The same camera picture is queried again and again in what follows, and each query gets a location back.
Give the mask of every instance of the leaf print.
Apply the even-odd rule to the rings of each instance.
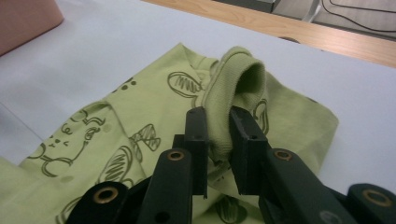
[[[107,162],[105,169],[100,174],[97,183],[105,181],[122,182],[132,166],[133,155],[130,148],[122,146]]]
[[[215,204],[221,221],[227,224],[241,223],[248,216],[246,208],[239,205],[237,199],[225,196]]]
[[[186,98],[197,97],[203,88],[201,83],[186,73],[175,72],[168,76],[168,85],[175,93]]]

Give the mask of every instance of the pink box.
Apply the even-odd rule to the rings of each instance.
[[[0,0],[0,56],[63,20],[54,0]]]

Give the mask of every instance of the light green fabric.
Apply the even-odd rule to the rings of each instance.
[[[251,111],[273,147],[297,152],[314,172],[337,125],[329,109],[283,87],[246,49],[218,61],[177,45],[72,115],[20,166],[0,159],[0,223],[64,223],[93,185],[132,187],[152,174],[184,132],[186,112],[200,105],[211,160],[208,199],[193,197],[193,223],[262,223],[257,197],[237,194],[227,162],[231,105]]]

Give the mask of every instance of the bolt hole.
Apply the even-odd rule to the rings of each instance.
[[[171,161],[180,161],[184,158],[184,153],[179,151],[172,151],[168,154],[168,159]]]
[[[283,150],[278,150],[274,154],[278,159],[280,159],[282,161],[289,161],[292,158],[292,156],[289,152],[283,151]]]
[[[106,187],[99,189],[93,195],[93,200],[96,203],[109,203],[119,195],[119,191],[113,187]]]
[[[170,218],[171,218],[171,216],[169,216],[169,213],[167,213],[167,212],[160,212],[160,213],[157,213],[157,215],[155,215],[155,221],[157,223],[165,223]]]
[[[366,200],[371,203],[374,203],[381,207],[390,207],[392,206],[392,200],[387,197],[385,194],[373,190],[373,189],[366,189],[363,191],[363,196]]]

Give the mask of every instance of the black clamp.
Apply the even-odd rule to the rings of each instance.
[[[353,185],[347,196],[325,187],[295,153],[271,148],[254,118],[230,111],[230,158],[239,193],[258,195],[267,224],[394,224],[396,196],[370,184]],[[127,189],[117,182],[89,189],[67,224],[191,223],[192,195],[207,197],[209,138],[205,110],[186,116],[184,134],[163,152],[154,174]]]

